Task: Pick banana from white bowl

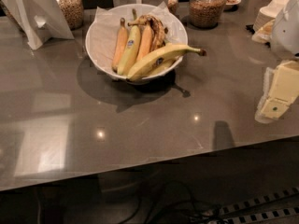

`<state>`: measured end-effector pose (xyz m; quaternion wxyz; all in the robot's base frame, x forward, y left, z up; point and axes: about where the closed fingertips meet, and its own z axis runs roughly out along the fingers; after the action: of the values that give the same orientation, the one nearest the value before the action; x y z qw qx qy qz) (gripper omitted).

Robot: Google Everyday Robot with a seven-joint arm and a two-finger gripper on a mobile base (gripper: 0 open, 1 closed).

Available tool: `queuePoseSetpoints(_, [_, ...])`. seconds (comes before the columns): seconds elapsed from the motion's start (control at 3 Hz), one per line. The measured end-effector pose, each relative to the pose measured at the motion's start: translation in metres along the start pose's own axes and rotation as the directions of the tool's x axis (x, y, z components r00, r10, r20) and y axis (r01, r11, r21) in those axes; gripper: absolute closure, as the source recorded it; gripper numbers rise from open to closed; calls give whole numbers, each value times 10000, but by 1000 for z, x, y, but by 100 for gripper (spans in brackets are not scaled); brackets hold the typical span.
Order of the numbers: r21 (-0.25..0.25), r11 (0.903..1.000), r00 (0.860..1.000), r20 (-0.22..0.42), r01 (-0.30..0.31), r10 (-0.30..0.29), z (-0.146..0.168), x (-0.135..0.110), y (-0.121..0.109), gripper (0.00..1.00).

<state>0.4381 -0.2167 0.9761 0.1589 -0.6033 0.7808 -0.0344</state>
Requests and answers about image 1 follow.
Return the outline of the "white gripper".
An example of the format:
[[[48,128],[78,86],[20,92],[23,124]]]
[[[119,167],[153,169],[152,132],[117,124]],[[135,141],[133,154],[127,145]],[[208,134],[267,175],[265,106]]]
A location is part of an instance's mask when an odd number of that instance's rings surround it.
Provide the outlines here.
[[[258,43],[270,41],[275,20],[271,20],[261,26],[252,36],[252,40]],[[274,76],[268,96],[280,100],[288,105],[292,104],[299,96],[299,62],[283,61],[274,71]]]

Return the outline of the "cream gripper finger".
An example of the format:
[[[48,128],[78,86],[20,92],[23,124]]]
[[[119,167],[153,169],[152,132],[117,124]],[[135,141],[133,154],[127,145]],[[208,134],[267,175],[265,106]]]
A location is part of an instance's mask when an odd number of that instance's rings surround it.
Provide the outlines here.
[[[268,124],[279,118],[289,108],[288,99],[283,96],[279,72],[267,68],[263,76],[263,95],[257,105],[255,120]]]

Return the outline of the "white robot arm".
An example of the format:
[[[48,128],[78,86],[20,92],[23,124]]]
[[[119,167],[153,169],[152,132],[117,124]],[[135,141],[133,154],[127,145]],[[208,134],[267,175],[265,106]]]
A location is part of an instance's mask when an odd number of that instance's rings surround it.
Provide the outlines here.
[[[287,0],[276,17],[257,30],[252,40],[268,42],[281,60],[276,68],[267,67],[263,76],[263,96],[255,119],[270,123],[280,119],[299,97],[299,0]]]

